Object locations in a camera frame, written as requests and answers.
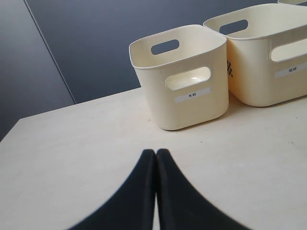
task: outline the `cream plastic bin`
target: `cream plastic bin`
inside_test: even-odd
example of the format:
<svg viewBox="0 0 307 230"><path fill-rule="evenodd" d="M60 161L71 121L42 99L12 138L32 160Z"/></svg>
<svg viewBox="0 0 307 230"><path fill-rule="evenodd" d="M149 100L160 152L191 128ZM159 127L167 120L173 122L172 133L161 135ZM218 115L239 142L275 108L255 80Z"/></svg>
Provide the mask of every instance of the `cream plastic bin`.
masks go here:
<svg viewBox="0 0 307 230"><path fill-rule="evenodd" d="M291 4L291 5L298 5L305 2L307 2L307 0L278 0L278 3Z"/></svg>
<svg viewBox="0 0 307 230"><path fill-rule="evenodd" d="M154 55L170 41L179 46ZM228 109L226 38L187 25L142 38L129 46L130 60L158 126L176 130L215 119Z"/></svg>
<svg viewBox="0 0 307 230"><path fill-rule="evenodd" d="M307 7L264 4L204 22L220 31L246 20L246 29L226 35L228 84L243 103L269 106L307 94Z"/></svg>

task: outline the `label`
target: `label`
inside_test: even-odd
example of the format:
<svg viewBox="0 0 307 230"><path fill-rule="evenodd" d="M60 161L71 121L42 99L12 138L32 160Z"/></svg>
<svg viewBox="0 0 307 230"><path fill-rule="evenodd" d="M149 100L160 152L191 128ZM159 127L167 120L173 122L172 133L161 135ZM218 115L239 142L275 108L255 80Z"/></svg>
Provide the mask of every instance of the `label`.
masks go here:
<svg viewBox="0 0 307 230"><path fill-rule="evenodd" d="M296 73L300 70L307 69L307 63L303 63L301 65L293 66L289 69L285 69L275 73L275 78L280 78L288 74Z"/></svg>
<svg viewBox="0 0 307 230"><path fill-rule="evenodd" d="M210 87L202 89L202 90L198 90L195 92L190 92L188 94L185 94L179 97L175 97L175 102L176 103L183 102L183 101L190 100L190 99L193 99L193 98L196 98L196 97L208 94L208 93L211 93Z"/></svg>

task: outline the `white tabletop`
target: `white tabletop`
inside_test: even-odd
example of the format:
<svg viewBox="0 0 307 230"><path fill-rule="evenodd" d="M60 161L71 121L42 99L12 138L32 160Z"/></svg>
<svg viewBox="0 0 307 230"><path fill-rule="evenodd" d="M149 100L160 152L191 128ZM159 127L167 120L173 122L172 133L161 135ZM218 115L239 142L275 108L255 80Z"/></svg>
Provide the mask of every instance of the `white tabletop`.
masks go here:
<svg viewBox="0 0 307 230"><path fill-rule="evenodd" d="M306 229L307 98L254 108L231 96L221 118L164 131L141 89L21 119L0 143L0 229L70 227L148 148L168 148L207 199L248 227Z"/></svg>

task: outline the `black object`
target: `black object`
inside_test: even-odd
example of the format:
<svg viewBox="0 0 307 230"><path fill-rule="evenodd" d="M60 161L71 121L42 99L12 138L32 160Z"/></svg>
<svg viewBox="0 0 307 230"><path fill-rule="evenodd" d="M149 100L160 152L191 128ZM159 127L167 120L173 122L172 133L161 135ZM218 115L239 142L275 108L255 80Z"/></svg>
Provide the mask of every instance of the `black object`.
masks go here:
<svg viewBox="0 0 307 230"><path fill-rule="evenodd" d="M185 178L170 152L157 152L161 230L248 230L207 201Z"/></svg>
<svg viewBox="0 0 307 230"><path fill-rule="evenodd" d="M117 192L96 212L70 230L152 230L155 170L154 151L144 150Z"/></svg>

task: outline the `black pattern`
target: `black pattern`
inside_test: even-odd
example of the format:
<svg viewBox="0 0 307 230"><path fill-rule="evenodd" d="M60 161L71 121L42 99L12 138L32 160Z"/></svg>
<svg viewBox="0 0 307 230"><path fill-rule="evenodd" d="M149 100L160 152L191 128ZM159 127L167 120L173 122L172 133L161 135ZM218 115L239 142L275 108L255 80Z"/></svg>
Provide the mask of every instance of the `black pattern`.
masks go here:
<svg viewBox="0 0 307 230"><path fill-rule="evenodd" d="M234 77L233 76L233 74L232 74L232 68L231 68L231 63L230 63L230 61L227 61L227 72L228 72L228 75L230 76L230 77Z"/></svg>

